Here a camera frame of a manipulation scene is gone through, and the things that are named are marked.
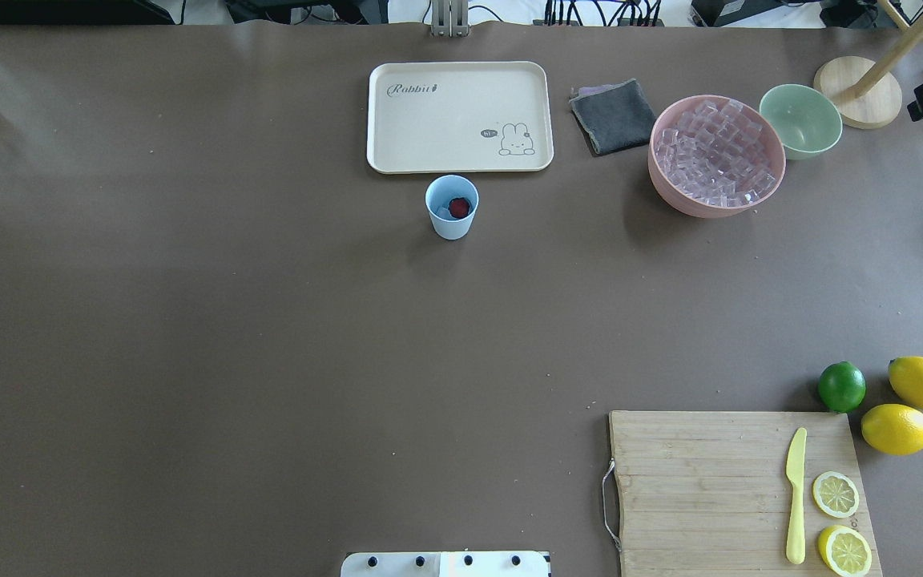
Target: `green lime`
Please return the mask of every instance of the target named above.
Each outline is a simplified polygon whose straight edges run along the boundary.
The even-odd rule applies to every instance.
[[[867,392],[864,374],[848,361],[829,365],[817,380],[818,397],[836,413],[849,413],[861,406]]]

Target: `cloth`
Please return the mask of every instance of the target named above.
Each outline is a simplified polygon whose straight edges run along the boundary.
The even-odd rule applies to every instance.
[[[568,103],[590,136],[594,153],[609,154],[651,141],[657,116],[635,78],[622,84],[579,88]]]

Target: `bowl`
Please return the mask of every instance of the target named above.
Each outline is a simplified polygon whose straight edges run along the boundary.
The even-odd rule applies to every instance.
[[[752,200],[748,202],[748,204],[741,204],[739,207],[715,207],[715,205],[707,204],[707,202],[692,198],[675,185],[673,180],[671,180],[673,175],[666,174],[666,172],[662,171],[662,168],[660,168],[659,158],[657,158],[657,145],[659,145],[664,129],[675,127],[683,112],[695,110],[697,106],[702,105],[702,103],[706,101],[711,101],[715,103],[718,108],[722,108],[730,99],[728,96],[718,95],[688,96],[688,98],[673,103],[673,105],[664,109],[664,111],[657,116],[655,126],[651,131],[651,150],[647,153],[647,169],[651,173],[651,182],[655,185],[657,194],[660,194],[660,197],[670,204],[672,208],[677,209],[679,212],[684,212],[689,216],[699,216],[699,218],[703,219],[717,219],[722,218],[722,216],[736,215],[736,213],[746,211],[748,208],[757,207],[761,202],[768,200],[775,190],[779,189],[781,180],[783,180],[783,176],[785,176],[785,150],[783,149],[783,145],[781,145],[779,135],[776,134],[776,129],[774,129],[756,110],[743,105],[741,114],[746,116],[751,122],[760,125],[758,142],[762,146],[763,155],[767,158],[770,172],[772,176],[774,176],[774,185],[770,187],[763,196],[758,198],[758,200]]]
[[[836,105],[811,87],[781,84],[764,95],[761,116],[770,122],[783,146],[785,158],[803,160],[836,146],[843,120]]]

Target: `pink bowl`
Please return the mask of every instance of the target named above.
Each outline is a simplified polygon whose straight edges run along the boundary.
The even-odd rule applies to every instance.
[[[655,141],[660,138],[660,132],[663,131],[664,128],[674,127],[683,112],[695,109],[696,106],[703,101],[711,101],[715,103],[715,105],[718,105],[718,108],[721,108],[725,106],[729,98],[727,96],[717,95],[689,96],[689,98],[681,99],[681,101],[673,103],[673,105],[664,109],[664,112],[660,113],[660,116],[657,117],[655,127],[653,127],[653,131],[651,132],[651,152],[647,153],[647,169],[651,172],[651,182],[653,182],[653,185],[655,185],[657,189],[657,193],[660,194],[660,197],[662,197],[664,201],[670,204],[672,208],[677,209],[679,212],[685,212],[686,215],[689,216],[700,216],[700,218],[703,219],[718,219],[721,218],[721,216],[732,216],[737,212],[746,211],[747,208],[757,207],[761,202],[768,200],[776,190],[779,190],[781,180],[783,180],[783,176],[785,176],[785,150],[783,146],[781,146],[779,134],[777,134],[776,129],[774,129],[760,113],[751,109],[749,106],[743,106],[743,113],[746,114],[750,120],[761,125],[761,143],[764,145],[764,153],[767,155],[768,160],[772,162],[772,175],[776,177],[776,186],[766,195],[750,204],[744,205],[744,207],[712,207],[710,204],[705,204],[704,202],[695,200],[695,198],[691,198],[686,196],[685,193],[682,193],[678,187],[671,183],[671,180],[667,178],[666,174],[663,174],[662,169],[657,165]]]

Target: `cup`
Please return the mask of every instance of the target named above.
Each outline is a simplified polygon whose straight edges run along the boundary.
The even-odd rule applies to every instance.
[[[776,129],[785,158],[803,160],[835,146],[843,134],[836,105],[811,87],[781,84],[761,99],[758,112]]]
[[[455,198],[469,201],[469,213],[462,219],[450,215],[448,205]],[[469,232],[476,208],[479,208],[479,192],[476,185],[464,176],[445,175],[429,183],[425,190],[425,208],[433,221],[433,230],[446,240],[458,240]]]

